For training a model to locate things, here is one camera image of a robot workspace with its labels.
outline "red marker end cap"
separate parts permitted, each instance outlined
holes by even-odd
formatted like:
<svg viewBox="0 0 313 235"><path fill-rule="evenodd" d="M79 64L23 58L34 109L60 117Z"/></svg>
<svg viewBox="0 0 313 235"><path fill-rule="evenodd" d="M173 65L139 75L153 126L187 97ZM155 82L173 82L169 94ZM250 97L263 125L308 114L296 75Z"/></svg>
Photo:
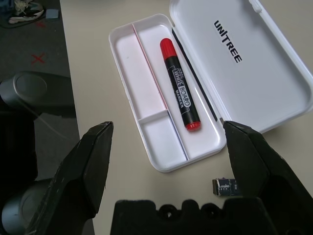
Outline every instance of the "red marker end cap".
<svg viewBox="0 0 313 235"><path fill-rule="evenodd" d="M186 129L188 131L197 131L200 129L200 127L201 127L201 122L199 122L199 121L196 121L196 122L193 122L193 123L186 125Z"/></svg>
<svg viewBox="0 0 313 235"><path fill-rule="evenodd" d="M177 56L172 40L169 38L162 39L160 43L161 51L164 60L171 56Z"/></svg>

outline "gray floor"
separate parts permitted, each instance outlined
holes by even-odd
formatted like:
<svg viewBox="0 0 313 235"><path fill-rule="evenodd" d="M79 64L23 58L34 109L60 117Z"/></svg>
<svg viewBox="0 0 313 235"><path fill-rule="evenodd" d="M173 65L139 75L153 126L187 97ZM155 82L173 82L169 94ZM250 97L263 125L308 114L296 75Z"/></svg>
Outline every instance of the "gray floor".
<svg viewBox="0 0 313 235"><path fill-rule="evenodd" d="M61 10L59 0L38 2L46 9ZM23 70L70 77L62 16L54 22L42 19L17 28L0 27L0 52L0 81ZM41 55L44 63L34 62L34 56ZM79 141L77 121L42 114L35 120L35 134L37 179L51 178L60 162ZM92 220L87 222L83 234L94 234Z"/></svg>

